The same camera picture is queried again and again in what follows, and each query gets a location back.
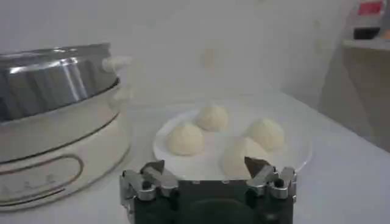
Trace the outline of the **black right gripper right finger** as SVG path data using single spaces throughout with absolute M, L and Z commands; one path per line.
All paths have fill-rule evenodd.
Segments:
M 251 176 L 246 184 L 257 196 L 268 194 L 278 200 L 291 197 L 292 202 L 296 202 L 297 172 L 294 168 L 284 167 L 278 172 L 268 161 L 247 156 L 244 157 L 244 163 Z

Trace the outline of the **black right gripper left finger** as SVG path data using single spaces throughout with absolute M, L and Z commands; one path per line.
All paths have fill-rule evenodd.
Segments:
M 178 188 L 178 179 L 165 172 L 164 160 L 148 162 L 139 172 L 124 170 L 119 176 L 120 204 L 128 211 L 133 211 L 136 199 L 153 201 L 158 192 L 169 198 Z

